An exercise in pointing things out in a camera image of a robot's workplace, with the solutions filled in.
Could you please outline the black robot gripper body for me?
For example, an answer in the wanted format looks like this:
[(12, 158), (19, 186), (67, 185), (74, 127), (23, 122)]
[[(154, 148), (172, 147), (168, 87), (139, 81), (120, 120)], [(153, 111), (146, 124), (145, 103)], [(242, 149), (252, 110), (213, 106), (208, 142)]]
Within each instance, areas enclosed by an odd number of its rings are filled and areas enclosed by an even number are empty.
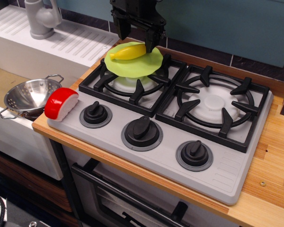
[(111, 14), (119, 13), (128, 15), (128, 22), (132, 26), (147, 31), (154, 28), (160, 33), (160, 37), (165, 36), (166, 20), (156, 9), (157, 0), (111, 0)]

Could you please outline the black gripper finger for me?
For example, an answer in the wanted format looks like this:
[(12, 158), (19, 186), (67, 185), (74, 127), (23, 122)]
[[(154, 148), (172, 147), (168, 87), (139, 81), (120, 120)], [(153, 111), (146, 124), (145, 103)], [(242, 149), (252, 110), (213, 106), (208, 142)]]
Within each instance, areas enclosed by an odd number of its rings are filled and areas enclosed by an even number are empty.
[(158, 45), (160, 41), (160, 33), (158, 30), (154, 28), (149, 28), (145, 32), (145, 46), (146, 46), (146, 52), (151, 53), (152, 50)]
[(113, 22), (121, 40), (124, 40), (131, 32), (131, 24), (128, 22), (129, 18), (126, 14), (113, 13)]

